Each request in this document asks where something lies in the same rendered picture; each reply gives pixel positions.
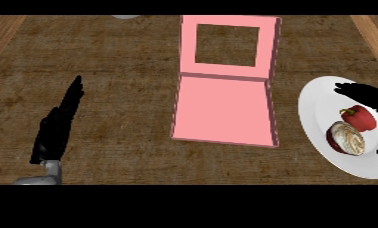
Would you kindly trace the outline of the pink open cardboard box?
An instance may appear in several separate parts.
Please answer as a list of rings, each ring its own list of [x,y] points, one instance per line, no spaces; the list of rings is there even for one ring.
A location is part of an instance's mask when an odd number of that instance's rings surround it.
[[[282,19],[246,15],[185,15],[181,19],[179,82],[172,138],[185,141],[278,147],[272,81]],[[259,30],[256,64],[200,63],[198,27]]]

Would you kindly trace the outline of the white round plate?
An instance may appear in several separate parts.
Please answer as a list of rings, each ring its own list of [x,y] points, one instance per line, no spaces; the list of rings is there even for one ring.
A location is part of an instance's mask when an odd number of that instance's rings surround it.
[[[378,179],[378,112],[367,107],[377,120],[377,128],[362,133],[367,148],[361,156],[337,152],[327,141],[328,129],[343,120],[340,110],[359,105],[359,102],[334,91],[337,83],[352,83],[352,80],[322,76],[306,84],[299,97],[302,126],[315,148],[328,161],[352,175]]]

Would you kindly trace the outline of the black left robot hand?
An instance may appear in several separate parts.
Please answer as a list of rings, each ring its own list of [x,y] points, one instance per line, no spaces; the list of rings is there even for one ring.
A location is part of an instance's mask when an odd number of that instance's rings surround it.
[[[48,116],[42,119],[30,159],[31,164],[61,160],[83,95],[82,76],[77,76],[68,87],[61,105],[51,110]]]

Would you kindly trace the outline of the light wooden counter edge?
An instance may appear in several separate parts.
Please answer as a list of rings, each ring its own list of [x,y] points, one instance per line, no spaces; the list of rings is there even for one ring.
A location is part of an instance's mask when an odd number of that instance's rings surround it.
[[[378,15],[352,15],[350,18],[378,60]]]

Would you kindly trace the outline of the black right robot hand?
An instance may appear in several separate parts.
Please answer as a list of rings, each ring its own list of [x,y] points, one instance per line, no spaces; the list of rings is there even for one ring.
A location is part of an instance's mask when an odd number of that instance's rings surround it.
[[[337,83],[334,91],[378,112],[378,88],[359,83]]]

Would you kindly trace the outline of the red bell pepper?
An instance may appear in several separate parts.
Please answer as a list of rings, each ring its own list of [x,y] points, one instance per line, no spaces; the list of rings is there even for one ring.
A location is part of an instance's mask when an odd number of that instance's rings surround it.
[[[355,105],[340,110],[343,120],[356,128],[359,132],[371,131],[377,128],[377,120],[368,109]]]

